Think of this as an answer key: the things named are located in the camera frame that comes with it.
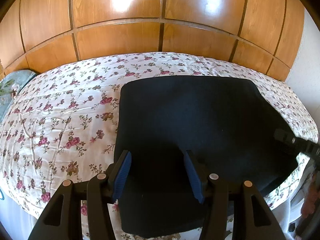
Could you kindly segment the black pants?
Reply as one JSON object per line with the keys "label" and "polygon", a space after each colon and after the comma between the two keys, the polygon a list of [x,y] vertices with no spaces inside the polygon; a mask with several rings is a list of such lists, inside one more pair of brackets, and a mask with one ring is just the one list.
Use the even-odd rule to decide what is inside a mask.
{"label": "black pants", "polygon": [[[293,133],[246,79],[166,76],[131,81],[120,92],[114,157],[132,163],[118,199],[122,230],[144,238],[202,228],[234,239],[282,239],[264,197],[297,167],[298,151],[274,138]],[[184,163],[191,150],[207,175],[194,197]]]}

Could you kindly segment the floral white bedspread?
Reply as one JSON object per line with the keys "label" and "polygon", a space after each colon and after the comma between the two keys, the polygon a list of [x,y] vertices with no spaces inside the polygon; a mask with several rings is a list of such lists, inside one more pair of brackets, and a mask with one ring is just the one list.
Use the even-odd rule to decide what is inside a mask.
{"label": "floral white bedspread", "polygon": [[60,184],[82,182],[113,161],[121,87],[173,75],[251,80],[295,135],[317,141],[318,129],[283,82],[234,63],[180,53],[99,57],[44,74],[11,73],[1,97],[1,223],[12,239],[28,239]]}

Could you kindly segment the wooden panelled wardrobe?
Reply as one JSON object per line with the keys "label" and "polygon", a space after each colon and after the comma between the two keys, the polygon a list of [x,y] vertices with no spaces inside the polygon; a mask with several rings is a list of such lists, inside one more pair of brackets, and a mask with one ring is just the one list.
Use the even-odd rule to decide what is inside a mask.
{"label": "wooden panelled wardrobe", "polygon": [[95,57],[187,53],[287,78],[302,38],[300,0],[9,0],[1,76]]}

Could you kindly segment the light blue floral pillow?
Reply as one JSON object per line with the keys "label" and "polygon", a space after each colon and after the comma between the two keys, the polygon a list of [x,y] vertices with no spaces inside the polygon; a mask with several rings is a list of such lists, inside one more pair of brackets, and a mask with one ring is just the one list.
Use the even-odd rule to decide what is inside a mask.
{"label": "light blue floral pillow", "polygon": [[1,121],[13,103],[14,98],[37,74],[31,70],[18,70],[1,80]]}

